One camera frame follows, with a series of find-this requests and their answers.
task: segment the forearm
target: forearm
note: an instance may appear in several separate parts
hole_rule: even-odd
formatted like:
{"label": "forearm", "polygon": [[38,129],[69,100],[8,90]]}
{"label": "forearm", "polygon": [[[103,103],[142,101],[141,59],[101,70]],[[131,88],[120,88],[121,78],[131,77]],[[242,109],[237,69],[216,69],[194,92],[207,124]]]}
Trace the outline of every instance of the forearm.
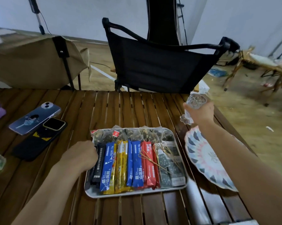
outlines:
{"label": "forearm", "polygon": [[53,166],[47,178],[16,217],[12,225],[56,225],[64,211],[69,193],[79,172],[61,166]]}
{"label": "forearm", "polygon": [[212,121],[199,126],[254,219],[282,224],[282,176]]}

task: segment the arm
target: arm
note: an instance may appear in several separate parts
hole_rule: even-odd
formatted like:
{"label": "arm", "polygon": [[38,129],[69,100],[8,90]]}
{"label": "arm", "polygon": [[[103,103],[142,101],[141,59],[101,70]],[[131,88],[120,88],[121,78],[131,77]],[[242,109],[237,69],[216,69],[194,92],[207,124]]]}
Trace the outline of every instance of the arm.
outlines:
{"label": "arm", "polygon": [[98,159],[91,141],[77,142],[50,170],[36,194],[25,205],[12,225],[57,225],[75,181]]}
{"label": "arm", "polygon": [[253,218],[260,225],[282,225],[282,175],[214,123],[212,102],[198,110],[186,103],[184,108],[215,151]]}

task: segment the blue phone case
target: blue phone case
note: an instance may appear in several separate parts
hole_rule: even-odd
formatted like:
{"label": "blue phone case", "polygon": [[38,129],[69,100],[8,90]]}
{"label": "blue phone case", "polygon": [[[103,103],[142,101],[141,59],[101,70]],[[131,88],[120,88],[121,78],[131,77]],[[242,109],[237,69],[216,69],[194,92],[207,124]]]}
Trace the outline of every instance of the blue phone case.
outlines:
{"label": "blue phone case", "polygon": [[51,102],[45,102],[27,115],[9,125],[14,132],[24,135],[34,130],[38,125],[50,117],[56,116],[61,108]]}

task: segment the glass held in hand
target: glass held in hand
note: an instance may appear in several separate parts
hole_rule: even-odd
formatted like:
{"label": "glass held in hand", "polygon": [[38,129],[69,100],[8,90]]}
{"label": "glass held in hand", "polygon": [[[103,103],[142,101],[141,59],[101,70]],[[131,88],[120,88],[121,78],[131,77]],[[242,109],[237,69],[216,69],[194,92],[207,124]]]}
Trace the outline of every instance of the glass held in hand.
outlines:
{"label": "glass held in hand", "polygon": [[[205,97],[203,97],[200,94],[193,93],[193,94],[190,94],[186,103],[193,109],[199,109],[206,102],[207,102],[207,99]],[[187,110],[185,110],[185,114],[180,117],[180,120],[186,125],[187,124],[191,125],[192,123],[194,123],[194,121],[190,117],[190,114]]]}

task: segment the blue and pink patterned plate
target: blue and pink patterned plate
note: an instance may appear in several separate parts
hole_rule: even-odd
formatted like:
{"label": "blue and pink patterned plate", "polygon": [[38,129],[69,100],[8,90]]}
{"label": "blue and pink patterned plate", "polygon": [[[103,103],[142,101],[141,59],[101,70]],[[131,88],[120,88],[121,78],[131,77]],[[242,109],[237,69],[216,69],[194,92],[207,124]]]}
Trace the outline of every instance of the blue and pink patterned plate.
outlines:
{"label": "blue and pink patterned plate", "polygon": [[186,133],[185,149],[191,162],[210,182],[222,189],[230,189],[238,192],[210,144],[200,132],[198,126]]}

